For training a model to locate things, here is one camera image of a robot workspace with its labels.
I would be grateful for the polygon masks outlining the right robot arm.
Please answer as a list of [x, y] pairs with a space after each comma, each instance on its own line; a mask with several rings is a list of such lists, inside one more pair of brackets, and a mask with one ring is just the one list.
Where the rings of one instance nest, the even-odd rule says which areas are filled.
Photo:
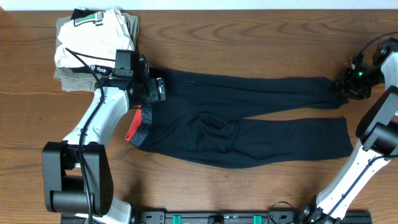
[[363, 61], [361, 50], [335, 86], [348, 97], [364, 100], [372, 87], [384, 84], [385, 92], [363, 116], [356, 129], [355, 148], [331, 184], [292, 223], [372, 223], [368, 212], [351, 212], [351, 202], [371, 177], [397, 158], [397, 39], [393, 32], [376, 37], [373, 62]]

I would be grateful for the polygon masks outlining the black leggings with red waistband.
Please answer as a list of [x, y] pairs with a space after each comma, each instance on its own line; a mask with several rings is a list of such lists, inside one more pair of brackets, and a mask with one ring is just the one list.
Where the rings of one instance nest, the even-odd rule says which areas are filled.
[[126, 141], [142, 151], [243, 169], [339, 159], [353, 150], [344, 118], [260, 119], [262, 114], [347, 104], [327, 78], [241, 78], [160, 68], [150, 72], [164, 79], [166, 99], [135, 113]]

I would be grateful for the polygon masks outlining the white folded t-shirt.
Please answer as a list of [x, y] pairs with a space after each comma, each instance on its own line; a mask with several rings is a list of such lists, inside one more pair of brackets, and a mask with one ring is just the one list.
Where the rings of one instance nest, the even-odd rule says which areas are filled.
[[135, 50], [139, 35], [139, 17], [118, 9], [98, 11], [72, 19], [61, 26], [55, 53], [57, 67], [78, 68], [83, 64], [113, 68], [117, 50]]

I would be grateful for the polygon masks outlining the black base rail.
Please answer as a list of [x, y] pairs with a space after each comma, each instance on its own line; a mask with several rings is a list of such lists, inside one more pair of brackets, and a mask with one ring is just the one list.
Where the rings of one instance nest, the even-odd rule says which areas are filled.
[[[142, 212], [133, 215], [129, 223], [144, 224], [268, 224], [299, 223], [299, 213], [295, 211], [273, 210], [266, 213], [169, 213]], [[84, 223], [85, 218], [76, 215], [61, 215], [60, 223]], [[348, 212], [342, 221], [325, 221], [324, 223], [372, 224], [369, 212]]]

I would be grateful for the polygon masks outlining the khaki folded garment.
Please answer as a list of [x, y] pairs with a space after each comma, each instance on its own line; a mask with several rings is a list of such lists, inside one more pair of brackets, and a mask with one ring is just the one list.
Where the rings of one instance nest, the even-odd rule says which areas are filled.
[[[60, 32], [60, 28], [66, 22], [88, 16], [96, 12], [91, 11], [77, 11], [74, 16], [68, 16], [59, 18], [56, 22], [57, 37]], [[57, 39], [56, 49], [61, 44]], [[89, 73], [74, 73], [70, 68], [57, 67], [55, 65], [54, 79], [61, 81], [63, 91], [94, 91], [95, 90], [95, 78]]]

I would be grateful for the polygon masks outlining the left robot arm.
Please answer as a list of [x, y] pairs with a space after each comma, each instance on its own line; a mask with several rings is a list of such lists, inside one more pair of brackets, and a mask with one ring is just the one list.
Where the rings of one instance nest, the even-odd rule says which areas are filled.
[[163, 78], [100, 78], [75, 129], [43, 148], [46, 209], [61, 223], [139, 223], [133, 206], [114, 196], [106, 148], [129, 109], [165, 99]]

